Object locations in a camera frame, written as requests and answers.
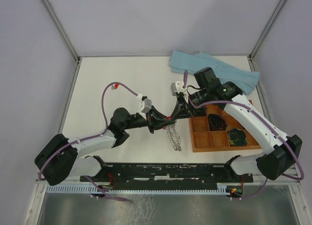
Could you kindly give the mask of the light blue cloth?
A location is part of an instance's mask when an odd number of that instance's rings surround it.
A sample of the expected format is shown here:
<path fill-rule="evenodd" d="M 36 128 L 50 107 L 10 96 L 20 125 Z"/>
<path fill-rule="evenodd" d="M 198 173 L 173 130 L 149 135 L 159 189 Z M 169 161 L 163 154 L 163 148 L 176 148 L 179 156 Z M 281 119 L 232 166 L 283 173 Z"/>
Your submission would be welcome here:
<path fill-rule="evenodd" d="M 201 69 L 210 67 L 222 84 L 233 82 L 246 95 L 249 95 L 256 88 L 260 77 L 259 72 L 238 69 L 204 52 L 189 55 L 173 51 L 169 66 L 174 73 L 183 74 L 187 70 L 192 75 Z"/>

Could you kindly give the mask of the wooden compartment tray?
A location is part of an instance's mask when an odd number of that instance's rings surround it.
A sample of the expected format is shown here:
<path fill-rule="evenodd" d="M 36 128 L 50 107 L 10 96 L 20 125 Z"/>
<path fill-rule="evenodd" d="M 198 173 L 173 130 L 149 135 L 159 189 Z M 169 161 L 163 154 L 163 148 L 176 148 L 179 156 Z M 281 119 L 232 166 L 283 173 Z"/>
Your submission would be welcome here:
<path fill-rule="evenodd" d="M 207 105 L 204 109 L 205 115 L 189 118 L 190 134 L 193 152 L 217 152 L 260 149 L 260 145 L 254 137 L 231 115 L 221 110 L 217 105 Z M 226 130 L 211 131 L 208 124 L 208 115 L 220 115 L 227 123 Z M 241 129 L 245 132 L 248 143 L 246 146 L 230 146 L 228 131 Z"/>

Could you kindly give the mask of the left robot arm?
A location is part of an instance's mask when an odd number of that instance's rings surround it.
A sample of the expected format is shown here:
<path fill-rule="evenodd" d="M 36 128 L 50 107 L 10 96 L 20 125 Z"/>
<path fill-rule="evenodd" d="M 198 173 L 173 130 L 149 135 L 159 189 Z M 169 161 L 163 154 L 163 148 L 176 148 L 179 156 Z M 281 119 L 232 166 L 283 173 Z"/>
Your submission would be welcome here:
<path fill-rule="evenodd" d="M 114 111 L 108 126 L 88 137 L 67 138 L 62 133 L 55 135 L 36 156 L 38 178 L 54 186 L 73 176 L 95 176 L 101 169 L 101 160 L 84 155 L 122 145 L 128 138 L 128 129 L 147 127 L 150 133 L 175 124 L 172 117 L 166 117 L 152 108 L 146 114 L 130 114 L 125 108 Z"/>

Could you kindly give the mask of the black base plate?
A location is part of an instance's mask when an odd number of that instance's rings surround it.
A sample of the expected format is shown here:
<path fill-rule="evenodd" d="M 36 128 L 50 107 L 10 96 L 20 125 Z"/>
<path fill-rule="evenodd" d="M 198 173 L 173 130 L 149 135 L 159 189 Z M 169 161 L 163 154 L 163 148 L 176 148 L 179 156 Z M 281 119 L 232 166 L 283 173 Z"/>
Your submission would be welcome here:
<path fill-rule="evenodd" d="M 118 183 L 134 179 L 202 179 L 208 183 L 252 183 L 252 174 L 237 175 L 229 164 L 148 164 L 148 163 L 107 163 L 96 175 L 94 182 Z"/>

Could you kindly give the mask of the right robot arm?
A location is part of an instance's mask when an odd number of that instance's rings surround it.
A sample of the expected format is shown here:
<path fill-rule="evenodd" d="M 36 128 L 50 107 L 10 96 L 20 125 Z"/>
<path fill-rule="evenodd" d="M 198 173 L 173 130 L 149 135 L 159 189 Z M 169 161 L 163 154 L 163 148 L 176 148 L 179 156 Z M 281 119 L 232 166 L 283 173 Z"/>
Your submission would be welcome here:
<path fill-rule="evenodd" d="M 261 154 L 236 156 L 230 159 L 237 175 L 262 174 L 269 180 L 279 176 L 302 180 L 304 172 L 298 156 L 302 140 L 289 136 L 268 121 L 247 99 L 244 92 L 233 82 L 221 83 L 212 68 L 206 67 L 194 74 L 199 90 L 193 94 L 187 89 L 188 73 L 183 80 L 171 84 L 171 93 L 177 105 L 171 114 L 173 120 L 195 116 L 206 105 L 215 104 L 236 119 L 257 141 Z"/>

